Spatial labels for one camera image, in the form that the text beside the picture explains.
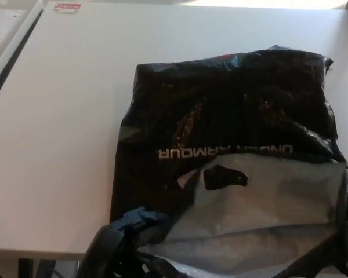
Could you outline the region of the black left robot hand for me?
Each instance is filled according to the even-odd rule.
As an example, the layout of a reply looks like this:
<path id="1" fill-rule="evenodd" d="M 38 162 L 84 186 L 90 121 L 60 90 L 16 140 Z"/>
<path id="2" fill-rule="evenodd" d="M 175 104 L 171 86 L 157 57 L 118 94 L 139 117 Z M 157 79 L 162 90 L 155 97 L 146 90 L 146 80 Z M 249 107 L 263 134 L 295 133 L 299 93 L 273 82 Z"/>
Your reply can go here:
<path id="1" fill-rule="evenodd" d="M 120 270 L 120 263 L 137 249 L 139 236 L 146 229 L 163 223 L 165 213 L 148 211 L 141 206 L 134 208 L 102 226 L 81 261 L 76 277 L 107 277 Z"/>

